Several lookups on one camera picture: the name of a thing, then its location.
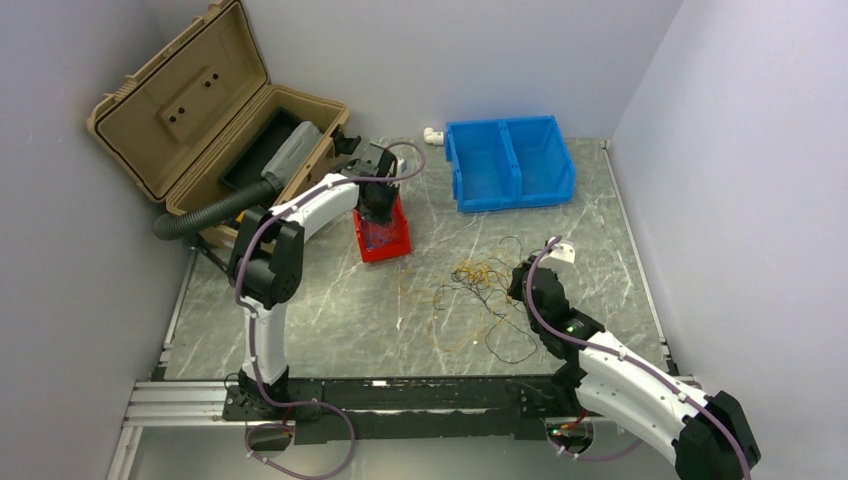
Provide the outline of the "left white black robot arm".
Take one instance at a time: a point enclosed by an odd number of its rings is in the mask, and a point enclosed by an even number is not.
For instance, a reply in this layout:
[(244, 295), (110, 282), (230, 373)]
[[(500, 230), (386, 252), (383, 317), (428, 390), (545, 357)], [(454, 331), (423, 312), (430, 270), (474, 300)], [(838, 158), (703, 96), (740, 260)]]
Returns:
[(228, 275), (245, 318), (246, 350), (238, 385), (261, 419), (279, 417), (290, 399), (286, 310), (302, 281), (306, 242), (351, 211), (389, 222), (398, 195), (393, 180), (405, 169), (394, 153), (370, 144), (366, 153), (351, 157), (294, 199), (247, 211)]

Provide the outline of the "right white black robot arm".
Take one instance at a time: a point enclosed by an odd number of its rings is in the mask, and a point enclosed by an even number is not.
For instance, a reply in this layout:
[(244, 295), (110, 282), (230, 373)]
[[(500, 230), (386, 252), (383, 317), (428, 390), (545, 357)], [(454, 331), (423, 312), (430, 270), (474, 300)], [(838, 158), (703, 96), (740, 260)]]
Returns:
[(530, 329), (562, 360), (551, 401), (574, 415), (598, 413), (651, 446), (681, 479), (748, 479), (762, 455), (741, 403), (709, 394), (632, 353), (600, 322), (573, 307), (557, 273), (525, 260), (511, 272), (508, 296), (527, 311)]

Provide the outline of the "white pipe elbow fitting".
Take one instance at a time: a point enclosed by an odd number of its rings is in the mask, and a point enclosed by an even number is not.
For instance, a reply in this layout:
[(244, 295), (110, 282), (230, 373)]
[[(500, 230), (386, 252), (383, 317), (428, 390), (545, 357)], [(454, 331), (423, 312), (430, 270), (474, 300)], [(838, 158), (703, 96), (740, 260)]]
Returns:
[(435, 130), (432, 127), (426, 127), (423, 130), (423, 140), (428, 145), (443, 146), (445, 144), (445, 132)]

